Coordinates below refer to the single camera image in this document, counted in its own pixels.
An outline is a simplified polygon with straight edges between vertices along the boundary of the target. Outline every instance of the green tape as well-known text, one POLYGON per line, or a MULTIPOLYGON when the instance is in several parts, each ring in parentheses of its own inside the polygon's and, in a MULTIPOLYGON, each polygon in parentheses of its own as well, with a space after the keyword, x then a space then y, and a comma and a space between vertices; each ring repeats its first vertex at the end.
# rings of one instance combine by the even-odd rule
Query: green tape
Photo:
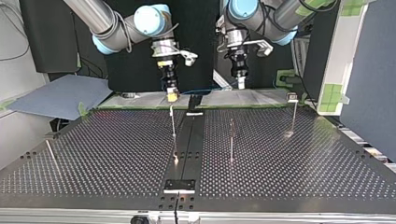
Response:
POLYGON ((11 105, 12 103, 14 103, 15 100, 9 100, 9 101, 5 101, 2 104, 0 104, 0 111, 2 110, 7 110, 7 106, 11 105))
POLYGON ((343 5, 343 10, 341 16, 343 17, 353 17, 359 16, 361 14, 361 9, 365 4, 364 0, 349 0, 343 5))
POLYGON ((89 114, 89 111, 82 102, 79 102, 78 104, 78 112, 82 117, 85 117, 89 114))
MULTIPOLYGON (((307 5, 318 9, 320 7, 326 7, 329 4, 332 4, 332 2, 334 0, 304 0, 304 1, 306 2, 307 5)), ((305 17, 311 15, 312 13, 314 13, 314 12, 304 6, 300 6, 296 10, 296 14, 298 14, 300 16, 305 16, 305 17)))
POLYGON ((277 75, 276 75, 276 86, 292 88, 293 84, 287 84, 286 82, 281 81, 280 78, 281 77, 295 77, 295 76, 296 76, 296 74, 295 74, 294 69, 278 70, 277 75))
POLYGON ((335 112, 338 104, 341 102, 342 85, 325 84, 324 91, 320 100, 320 112, 335 112))

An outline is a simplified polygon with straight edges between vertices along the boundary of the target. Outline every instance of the black cable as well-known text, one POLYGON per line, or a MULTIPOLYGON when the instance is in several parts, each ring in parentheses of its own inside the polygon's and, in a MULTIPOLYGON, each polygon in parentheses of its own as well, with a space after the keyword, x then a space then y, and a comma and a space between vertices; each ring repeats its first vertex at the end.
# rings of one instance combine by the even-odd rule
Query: black cable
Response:
MULTIPOLYGON (((24 35, 23 32, 20 29, 18 29, 17 25, 9 18, 9 16, 6 14, 6 12, 3 9, 2 9, 2 11, 7 16, 9 22, 11 22, 11 24, 15 27, 15 29, 17 29, 21 33, 21 35, 23 35, 23 37, 26 38, 26 35, 24 35)), ((15 60, 15 59, 19 59, 19 58, 25 56, 29 52, 29 49, 30 49, 30 45, 28 43, 27 47, 26 47, 26 50, 22 54, 17 55, 17 56, 13 56, 13 57, 9 57, 9 58, 0 59, 0 62, 6 62, 6 61, 12 61, 12 60, 15 60)))
POLYGON ((84 64, 84 65, 87 67, 87 70, 88 70, 88 77, 90 77, 90 76, 91 76, 91 68, 90 68, 90 66, 87 65, 87 64, 85 64, 85 63, 81 63, 81 64, 84 64))
POLYGON ((180 193, 177 195, 176 206, 175 206, 175 211, 174 211, 174 215, 175 215, 175 224, 178 224, 178 216, 177 216, 178 196, 180 196, 180 193))
POLYGON ((20 55, 17 55, 17 56, 14 56, 14 57, 11 57, 11 58, 0 59, 0 62, 12 61, 12 60, 15 60, 15 59, 19 59, 19 58, 25 56, 27 54, 27 52, 29 52, 29 49, 30 49, 30 45, 27 45, 27 48, 26 48, 24 53, 22 53, 20 55))
POLYGON ((99 65, 97 65, 97 64, 95 64, 95 63, 93 63, 93 62, 91 62, 90 60, 88 60, 88 59, 86 59, 86 58, 83 58, 81 55, 79 56, 80 58, 81 58, 81 60, 82 61, 85 61, 85 62, 87 62, 87 63, 90 63, 91 65, 93 65, 94 67, 96 67, 99 71, 100 71, 100 74, 101 74, 101 78, 104 78, 104 73, 103 73, 103 70, 99 67, 99 65))
POLYGON ((97 73, 95 73, 93 70, 91 70, 91 68, 90 68, 89 65, 87 65, 86 63, 84 63, 84 64, 88 67, 89 73, 91 73, 91 71, 92 71, 92 72, 93 72, 94 74, 96 74, 98 77, 105 78, 105 77, 104 77, 104 72, 103 72, 103 70, 102 70, 96 63, 93 63, 93 62, 91 62, 90 60, 88 60, 88 59, 82 57, 82 56, 81 56, 81 53, 79 53, 79 52, 80 52, 80 49, 79 49, 79 43, 78 43, 78 32, 77 32, 77 27, 76 27, 76 17, 75 17, 75 13, 74 13, 74 12, 71 12, 70 14, 71 14, 71 16, 72 16, 73 29, 74 29, 74 32, 75 32, 75 38, 76 38, 76 44, 77 44, 77 51, 78 51, 78 54, 79 54, 79 58, 81 59, 81 63, 84 63, 83 61, 85 61, 85 62, 87 62, 87 63, 90 63, 91 65, 93 65, 94 67, 96 67, 96 68, 100 71, 101 76, 99 76, 97 73))
POLYGON ((311 94, 309 94, 309 91, 305 86, 304 79, 300 74, 300 66, 299 66, 299 62, 298 62, 298 58, 297 58, 296 43, 295 43, 294 39, 292 41, 293 41, 293 47, 294 47, 294 59, 296 61, 296 66, 297 66, 297 77, 300 78, 301 83, 303 84, 304 90, 309 97, 309 100, 312 102, 312 105, 314 106, 314 108, 318 111, 318 107, 315 105, 315 102, 314 102, 313 98, 311 97, 311 94))
POLYGON ((305 0, 299 0, 300 1, 300 4, 301 5, 303 5, 303 7, 305 7, 306 9, 308 9, 308 10, 310 10, 310 11, 313 11, 313 12, 328 12, 328 11, 331 11, 331 10, 333 10, 334 8, 335 8, 335 6, 338 4, 338 2, 339 2, 339 0, 334 0, 333 2, 332 2, 332 5, 331 6, 327 6, 327 7, 323 7, 323 8, 314 8, 314 7, 311 7, 311 6, 309 6, 306 2, 305 2, 305 0))

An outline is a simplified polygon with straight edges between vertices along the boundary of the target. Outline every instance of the end effector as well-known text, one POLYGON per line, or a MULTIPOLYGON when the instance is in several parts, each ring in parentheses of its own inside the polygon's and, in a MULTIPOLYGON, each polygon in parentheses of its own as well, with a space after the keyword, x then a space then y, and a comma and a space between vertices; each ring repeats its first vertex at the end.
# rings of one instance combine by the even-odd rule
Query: end effector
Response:
POLYGON ((152 57, 157 59, 158 67, 163 72, 168 101, 177 100, 177 57, 183 56, 186 65, 192 66, 198 56, 178 49, 174 36, 177 25, 172 25, 172 15, 167 5, 143 6, 124 19, 102 0, 64 1, 90 27, 93 43, 104 54, 123 49, 132 52, 135 44, 152 38, 152 57))

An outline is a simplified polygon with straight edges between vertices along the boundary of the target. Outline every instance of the vertical rod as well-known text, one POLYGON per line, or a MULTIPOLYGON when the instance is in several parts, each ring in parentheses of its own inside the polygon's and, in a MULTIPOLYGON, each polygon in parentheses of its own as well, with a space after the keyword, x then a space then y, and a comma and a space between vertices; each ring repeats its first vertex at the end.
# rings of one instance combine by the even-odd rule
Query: vertical rod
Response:
POLYGON ((294 125, 296 122, 297 104, 298 104, 298 102, 294 103, 293 123, 291 124, 291 132, 292 133, 294 133, 294 125))
POLYGON ((56 160, 55 154, 52 151, 52 146, 50 145, 50 140, 46 140, 47 147, 49 149, 49 154, 53 160, 56 160))

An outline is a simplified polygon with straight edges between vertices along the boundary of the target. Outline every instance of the black panel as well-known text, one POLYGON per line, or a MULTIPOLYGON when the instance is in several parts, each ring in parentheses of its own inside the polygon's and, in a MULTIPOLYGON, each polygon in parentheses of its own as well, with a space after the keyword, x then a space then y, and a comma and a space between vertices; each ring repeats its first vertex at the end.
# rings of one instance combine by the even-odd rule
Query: black panel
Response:
POLYGON ((396 161, 396 1, 370 4, 361 28, 341 121, 396 161))
MULTIPOLYGON (((190 49, 199 55, 193 67, 186 67, 179 60, 177 74, 182 90, 210 88, 214 64, 215 23, 219 1, 205 0, 137 0, 108 1, 121 13, 130 16, 143 5, 167 4, 172 12, 173 23, 180 23, 175 34, 182 49, 190 49)), ((161 72, 151 58, 150 41, 139 43, 134 52, 106 56, 109 87, 113 91, 161 91, 161 72)))
POLYGON ((321 83, 332 46, 335 23, 337 22, 338 8, 339 6, 330 12, 318 13, 315 17, 304 70, 304 83, 313 99, 318 99, 320 95, 321 83))
POLYGON ((62 0, 21 0, 35 70, 76 72, 78 53, 71 10, 62 0))

